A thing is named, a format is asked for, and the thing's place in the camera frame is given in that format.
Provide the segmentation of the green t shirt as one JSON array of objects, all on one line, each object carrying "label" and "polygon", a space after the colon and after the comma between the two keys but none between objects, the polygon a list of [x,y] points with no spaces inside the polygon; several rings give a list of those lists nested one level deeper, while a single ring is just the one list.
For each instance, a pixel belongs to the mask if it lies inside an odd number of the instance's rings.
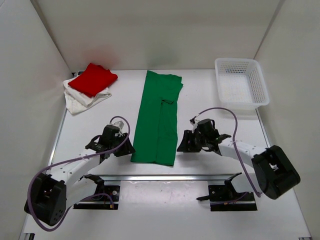
[{"label": "green t shirt", "polygon": [[172,167],[178,143],[178,99],[182,77],[148,70],[135,127],[131,162]]}]

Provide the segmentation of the white t shirt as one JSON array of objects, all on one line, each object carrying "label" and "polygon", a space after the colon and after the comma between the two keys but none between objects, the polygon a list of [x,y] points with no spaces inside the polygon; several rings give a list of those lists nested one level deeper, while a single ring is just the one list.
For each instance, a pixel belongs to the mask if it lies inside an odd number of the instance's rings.
[{"label": "white t shirt", "polygon": [[68,85],[69,82],[75,79],[76,78],[74,77],[63,81],[66,108],[72,115],[85,112],[112,96],[112,94],[109,92],[109,88],[107,87],[99,92],[96,96],[88,97],[84,93],[81,93]]}]

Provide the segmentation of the red t shirt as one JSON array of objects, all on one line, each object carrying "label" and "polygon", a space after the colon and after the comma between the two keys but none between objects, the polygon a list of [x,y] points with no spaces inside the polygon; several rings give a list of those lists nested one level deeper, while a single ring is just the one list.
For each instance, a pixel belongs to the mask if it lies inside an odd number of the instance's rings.
[{"label": "red t shirt", "polygon": [[101,65],[90,63],[85,71],[70,81],[68,85],[89,98],[95,97],[98,93],[111,86],[118,76]]}]

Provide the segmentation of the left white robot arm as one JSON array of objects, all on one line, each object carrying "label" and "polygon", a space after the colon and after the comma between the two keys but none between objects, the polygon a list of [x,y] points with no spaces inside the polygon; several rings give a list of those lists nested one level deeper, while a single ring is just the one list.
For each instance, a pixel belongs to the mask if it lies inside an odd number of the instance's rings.
[{"label": "left white robot arm", "polygon": [[78,157],[55,163],[33,177],[24,211],[42,229],[50,226],[50,232],[55,230],[76,203],[106,196],[103,179],[90,171],[111,155],[122,157],[135,153],[130,133],[123,132],[127,124],[122,120],[107,124],[102,134],[93,137]]}]

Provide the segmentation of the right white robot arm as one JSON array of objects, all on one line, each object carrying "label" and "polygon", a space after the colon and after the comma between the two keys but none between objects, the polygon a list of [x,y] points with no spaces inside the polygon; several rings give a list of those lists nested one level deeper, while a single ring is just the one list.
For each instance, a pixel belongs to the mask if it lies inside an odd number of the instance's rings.
[{"label": "right white robot arm", "polygon": [[236,141],[229,134],[219,134],[212,119],[195,122],[192,130],[185,130],[177,151],[214,152],[252,167],[255,174],[250,178],[253,186],[272,200],[301,182],[300,175],[281,147],[258,147]]}]

